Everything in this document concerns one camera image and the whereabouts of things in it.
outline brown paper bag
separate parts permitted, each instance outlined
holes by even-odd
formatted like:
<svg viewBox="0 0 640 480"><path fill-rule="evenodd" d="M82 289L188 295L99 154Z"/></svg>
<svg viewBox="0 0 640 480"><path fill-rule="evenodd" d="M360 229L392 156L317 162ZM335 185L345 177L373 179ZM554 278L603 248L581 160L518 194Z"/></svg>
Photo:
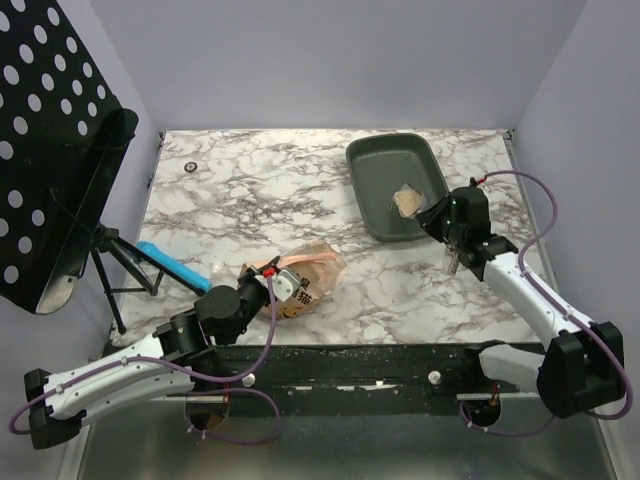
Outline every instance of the brown paper bag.
<svg viewBox="0 0 640 480"><path fill-rule="evenodd" d="M269 261L247 262L242 265L240 275L250 266L260 268ZM293 318L310 312L322 297L331 293L344 276L347 264L331 245L315 240L282 255L278 267L288 267L300 277L300 288L289 300L277 305L278 318Z"/></svg>

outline white polka dot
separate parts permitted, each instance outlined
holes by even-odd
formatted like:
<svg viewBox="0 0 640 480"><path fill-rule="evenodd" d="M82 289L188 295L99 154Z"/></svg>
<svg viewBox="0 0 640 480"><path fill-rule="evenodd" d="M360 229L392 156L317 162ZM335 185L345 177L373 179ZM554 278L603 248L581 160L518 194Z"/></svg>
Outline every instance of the white polka dot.
<svg viewBox="0 0 640 480"><path fill-rule="evenodd" d="M20 45L20 58L25 61L25 63L33 63L33 51L29 48L28 45Z"/></svg>
<svg viewBox="0 0 640 480"><path fill-rule="evenodd" d="M71 82L71 88L76 95L82 95L82 84L78 80Z"/></svg>
<svg viewBox="0 0 640 480"><path fill-rule="evenodd" d="M9 205L13 208L20 208L22 206L22 194L17 190L11 190L7 197Z"/></svg>
<svg viewBox="0 0 640 480"><path fill-rule="evenodd" d="M10 267L7 267L6 270L4 271L4 281L7 282L9 285L16 283L18 281L19 276L20 276L20 272L18 272L18 269L13 265L11 265Z"/></svg>
<svg viewBox="0 0 640 480"><path fill-rule="evenodd" d="M36 25L33 27L33 34L36 36L36 40L38 40L43 45L47 43L47 32L44 31L40 25Z"/></svg>
<svg viewBox="0 0 640 480"><path fill-rule="evenodd" d="M62 109L62 113L64 113L65 115L70 115L71 110L73 110L71 108L71 102L66 98L63 98L62 101L60 102L60 108Z"/></svg>
<svg viewBox="0 0 640 480"><path fill-rule="evenodd" d="M82 120L80 120L78 122L78 133L84 137L88 131L89 131L89 128L87 127L87 124Z"/></svg>
<svg viewBox="0 0 640 480"><path fill-rule="evenodd" d="M22 237L18 240L18 250L20 250L20 253L24 253L26 255L31 251L31 248L33 248L33 244L29 237Z"/></svg>
<svg viewBox="0 0 640 480"><path fill-rule="evenodd" d="M44 212L42 210L34 210L31 214L31 221L36 227L41 227L44 224Z"/></svg>
<svg viewBox="0 0 640 480"><path fill-rule="evenodd" d="M60 25L60 15L58 15L55 8L47 10L47 16L49 17L49 21L52 25L55 25L56 27Z"/></svg>
<svg viewBox="0 0 640 480"><path fill-rule="evenodd" d="M0 158L10 160L13 157L13 147L9 142L3 140L0 142Z"/></svg>
<svg viewBox="0 0 640 480"><path fill-rule="evenodd" d="M4 67L4 78L11 85L17 85L20 81L20 75L18 75L18 71L11 65L7 65L6 67Z"/></svg>
<svg viewBox="0 0 640 480"><path fill-rule="evenodd" d="M82 65L82 71L84 72L84 76L87 78L91 78L91 75L93 75L93 68L91 68L91 65L87 62Z"/></svg>
<svg viewBox="0 0 640 480"><path fill-rule="evenodd" d="M51 78L51 75L49 75L48 73L42 75L42 86L45 88L45 90L53 90L53 78Z"/></svg>
<svg viewBox="0 0 640 480"><path fill-rule="evenodd" d="M40 98L35 93L32 93L31 95L29 95L29 98L27 99L27 103L29 103L29 108L34 112L39 112L40 109L42 108L42 102L40 101Z"/></svg>
<svg viewBox="0 0 640 480"><path fill-rule="evenodd" d="M0 12L0 32L8 32L10 27L9 19L4 13Z"/></svg>
<svg viewBox="0 0 640 480"><path fill-rule="evenodd" d="M67 49L71 53L76 53L78 51L78 43L75 41L75 39L71 37L67 38Z"/></svg>
<svg viewBox="0 0 640 480"><path fill-rule="evenodd" d="M13 128L20 135L25 135L29 130L29 125L27 125L27 121L22 117L16 117L13 119Z"/></svg>
<svg viewBox="0 0 640 480"><path fill-rule="evenodd" d="M24 9L26 8L24 0L11 0L11 5L13 5L13 8L19 12L24 12Z"/></svg>
<svg viewBox="0 0 640 480"><path fill-rule="evenodd" d="M57 54L55 57L53 57L53 63L56 64L56 68L61 72L64 72L67 69L67 62L60 54Z"/></svg>

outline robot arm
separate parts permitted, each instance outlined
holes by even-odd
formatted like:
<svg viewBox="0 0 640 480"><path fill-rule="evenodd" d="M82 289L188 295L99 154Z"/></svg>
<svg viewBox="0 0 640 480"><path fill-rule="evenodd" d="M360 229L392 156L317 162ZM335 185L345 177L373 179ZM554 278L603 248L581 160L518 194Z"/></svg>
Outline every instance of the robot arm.
<svg viewBox="0 0 640 480"><path fill-rule="evenodd" d="M538 393L549 411L559 418L624 396L620 375L602 349L557 306L566 307L622 363L620 331L609 322L596 324L573 309L525 263L527 276L544 295L534 288L519 267L518 249L506 238L491 233L489 204L480 188L472 184L453 190L415 218L430 236L447 244L480 281L487 282L512 304L545 348L545 355L536 355L490 342L474 351L479 375Z"/></svg>
<svg viewBox="0 0 640 480"><path fill-rule="evenodd" d="M188 373L137 361L136 357L166 360L207 375L224 374L216 361L216 346L235 343L260 309L269 304L266 276L273 277L279 301L287 300L300 286L295 273L277 268L278 260L260 270L249 269L238 280L237 289L214 287L195 302L194 309L175 315L153 334L119 352L68 372L50 374L37 369L27 373L29 400L51 393L30 408L29 433L34 448L66 442L83 425L128 405L187 393L196 387ZM79 377L83 377L81 381L65 387Z"/></svg>

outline white wall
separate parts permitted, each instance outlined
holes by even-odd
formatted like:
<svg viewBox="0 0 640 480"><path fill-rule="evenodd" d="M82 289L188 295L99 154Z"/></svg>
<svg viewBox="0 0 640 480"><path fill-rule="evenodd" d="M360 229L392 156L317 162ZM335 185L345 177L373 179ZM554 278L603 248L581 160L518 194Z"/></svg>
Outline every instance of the white wall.
<svg viewBox="0 0 640 480"><path fill-rule="evenodd" d="M625 337L640 391L640 2L590 0L515 137L522 169L558 197L548 249L567 299ZM531 188L539 222L544 195ZM620 422L640 473L640 400Z"/></svg>
<svg viewBox="0 0 640 480"><path fill-rule="evenodd" d="M586 0L90 0L163 129L513 127Z"/></svg>
<svg viewBox="0 0 640 480"><path fill-rule="evenodd" d="M104 223L133 238L141 223L147 198L146 184L155 170L158 135L124 67L87 0L59 0L101 73L123 106L136 111L140 123L102 217ZM111 271L113 283L124 280ZM28 437L14 437L4 425L25 403L23 375L37 367L67 370L100 354L111 322L105 296L93 268L78 284L70 302L59 312L38 317L0 298L0 477L55 479L64 447L34 451Z"/></svg>

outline gray floor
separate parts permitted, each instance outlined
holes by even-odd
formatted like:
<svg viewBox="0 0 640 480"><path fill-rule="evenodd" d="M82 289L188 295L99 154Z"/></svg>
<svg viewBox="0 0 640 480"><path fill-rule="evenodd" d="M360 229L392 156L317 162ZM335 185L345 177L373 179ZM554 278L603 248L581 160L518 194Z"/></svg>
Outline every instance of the gray floor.
<svg viewBox="0 0 640 480"><path fill-rule="evenodd" d="M537 400L504 400L502 428L539 425ZM288 417L282 436L239 447L187 435L183 402L149 402L91 429L82 479L585 479L615 478L596 423L580 416L534 438L504 439L426 415ZM228 419L220 427L253 436L270 419Z"/></svg>

